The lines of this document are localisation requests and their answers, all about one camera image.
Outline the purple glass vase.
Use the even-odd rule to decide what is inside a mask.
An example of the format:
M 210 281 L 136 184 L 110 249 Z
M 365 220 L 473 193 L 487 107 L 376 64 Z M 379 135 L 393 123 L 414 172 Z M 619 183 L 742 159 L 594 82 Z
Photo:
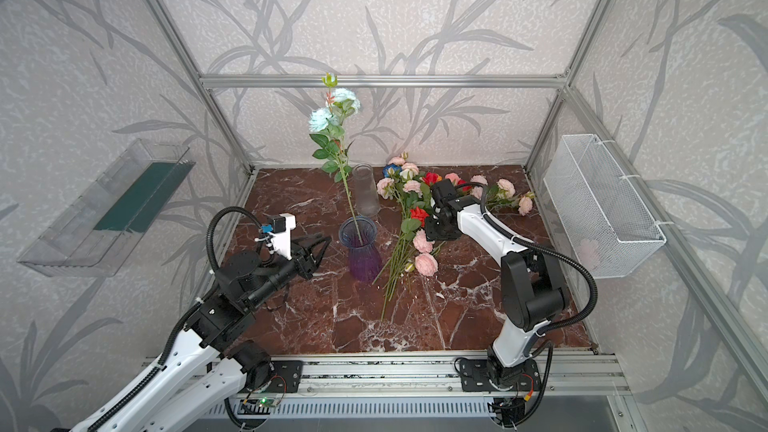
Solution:
M 383 268 L 377 232 L 376 223 L 364 216 L 347 219 L 339 229 L 340 243 L 348 252 L 348 270 L 353 278 L 366 284 L 372 284 Z

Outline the light blue flower stem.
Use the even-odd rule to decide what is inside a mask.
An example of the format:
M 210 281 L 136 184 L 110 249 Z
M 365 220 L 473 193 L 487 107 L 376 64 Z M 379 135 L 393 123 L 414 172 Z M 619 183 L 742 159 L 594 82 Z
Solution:
M 339 86 L 335 74 L 326 73 L 321 82 L 326 88 L 324 105 L 312 111 L 308 121 L 309 138 L 317 146 L 312 157 L 323 162 L 321 169 L 335 182 L 343 184 L 355 235 L 362 242 L 349 185 L 352 172 L 349 159 L 351 142 L 346 139 L 345 129 L 345 121 L 361 110 L 361 102 L 353 91 Z

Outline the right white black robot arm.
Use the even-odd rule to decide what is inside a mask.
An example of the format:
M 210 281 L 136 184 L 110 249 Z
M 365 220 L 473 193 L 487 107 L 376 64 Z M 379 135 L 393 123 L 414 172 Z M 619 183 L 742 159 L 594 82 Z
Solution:
M 456 186 L 443 179 L 430 186 L 432 214 L 425 219 L 432 241 L 467 236 L 499 266 L 505 322 L 488 350 L 486 379 L 498 390 L 511 390 L 517 380 L 535 373 L 534 346 L 547 333 L 589 317 L 598 302 L 598 287 L 577 260 L 539 245 L 503 224 L 487 205 L 487 186 L 469 182 Z M 588 287 L 587 304 L 571 317 L 560 314 L 570 296 L 562 266 L 578 272 Z

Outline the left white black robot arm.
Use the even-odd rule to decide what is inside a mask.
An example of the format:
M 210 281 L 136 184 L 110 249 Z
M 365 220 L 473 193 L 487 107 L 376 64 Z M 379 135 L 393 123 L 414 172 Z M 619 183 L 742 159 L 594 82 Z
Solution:
M 221 264 L 214 235 L 230 214 L 244 216 L 258 234 L 253 249 Z M 75 430 L 182 431 L 241 390 L 267 386 L 270 355 L 240 337 L 273 295 L 297 277 L 313 277 L 332 241 L 322 233 L 293 237 L 295 227 L 287 213 L 261 223 L 243 207 L 217 212 L 205 236 L 211 288 L 178 319 L 160 355 Z

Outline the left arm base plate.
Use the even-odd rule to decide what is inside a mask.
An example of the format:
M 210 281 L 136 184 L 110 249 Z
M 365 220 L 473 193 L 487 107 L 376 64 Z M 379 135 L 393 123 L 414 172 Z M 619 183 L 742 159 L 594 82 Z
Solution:
M 246 375 L 245 385 L 239 393 L 293 394 L 298 391 L 304 362 L 301 360 L 271 361 L 260 364 Z

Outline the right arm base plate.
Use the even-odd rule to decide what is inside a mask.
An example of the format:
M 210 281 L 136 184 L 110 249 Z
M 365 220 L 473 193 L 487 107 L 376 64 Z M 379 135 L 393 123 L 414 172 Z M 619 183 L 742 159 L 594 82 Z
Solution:
M 528 395 L 541 388 L 542 375 L 535 359 L 504 367 L 495 358 L 459 357 L 453 362 L 464 392 L 513 392 Z

